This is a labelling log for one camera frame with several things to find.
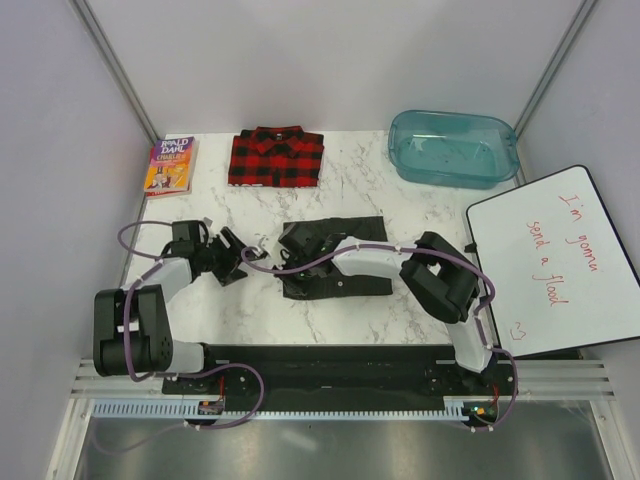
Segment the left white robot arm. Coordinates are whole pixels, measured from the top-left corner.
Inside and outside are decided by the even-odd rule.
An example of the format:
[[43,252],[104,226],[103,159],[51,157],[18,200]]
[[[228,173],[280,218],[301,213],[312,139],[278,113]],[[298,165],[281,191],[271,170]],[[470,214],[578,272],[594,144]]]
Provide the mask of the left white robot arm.
[[219,369],[205,346],[172,337],[168,304],[200,276],[226,287],[247,277],[241,270],[246,248],[228,227],[212,235],[203,220],[167,222],[171,240],[157,254],[133,249],[153,261],[132,282],[94,297],[93,364],[101,377],[127,376],[140,383],[155,376],[184,377],[198,393],[219,382]]

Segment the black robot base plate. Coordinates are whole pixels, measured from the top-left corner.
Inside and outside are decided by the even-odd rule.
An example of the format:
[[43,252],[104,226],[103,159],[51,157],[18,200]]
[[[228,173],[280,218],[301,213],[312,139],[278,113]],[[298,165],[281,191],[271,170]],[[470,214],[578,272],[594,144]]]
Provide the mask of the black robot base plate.
[[210,345],[205,367],[229,370],[202,379],[166,380],[173,395],[223,395],[232,407],[303,411],[435,409],[447,397],[505,399],[513,392],[513,367],[495,358],[489,387],[467,388],[450,346]]

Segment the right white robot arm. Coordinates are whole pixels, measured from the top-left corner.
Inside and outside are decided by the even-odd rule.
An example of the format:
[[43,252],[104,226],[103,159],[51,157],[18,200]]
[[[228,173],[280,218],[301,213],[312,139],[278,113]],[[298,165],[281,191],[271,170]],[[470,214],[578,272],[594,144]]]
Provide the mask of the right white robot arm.
[[284,270],[300,268],[357,243],[377,248],[342,253],[307,270],[281,275],[283,295],[293,300],[388,296],[402,281],[423,310],[445,324],[454,346],[458,381],[477,394],[496,382],[496,360],[485,347],[469,311],[478,298],[478,276],[462,266],[463,255],[441,235],[425,232],[407,247],[440,256],[380,247],[388,243],[381,216],[286,222],[278,238]]

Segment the dark pinstriped long sleeve shirt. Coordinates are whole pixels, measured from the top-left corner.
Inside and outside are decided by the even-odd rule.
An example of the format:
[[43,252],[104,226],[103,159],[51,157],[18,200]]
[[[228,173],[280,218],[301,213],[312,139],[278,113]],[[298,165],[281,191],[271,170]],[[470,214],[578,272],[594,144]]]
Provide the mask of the dark pinstriped long sleeve shirt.
[[[278,242],[285,270],[301,267],[334,250],[338,244],[355,237],[364,241],[386,241],[381,216],[326,218],[286,222]],[[292,300],[311,301],[331,298],[386,296],[393,293],[392,281],[372,276],[345,276],[329,262],[332,272],[327,295],[284,295]]]

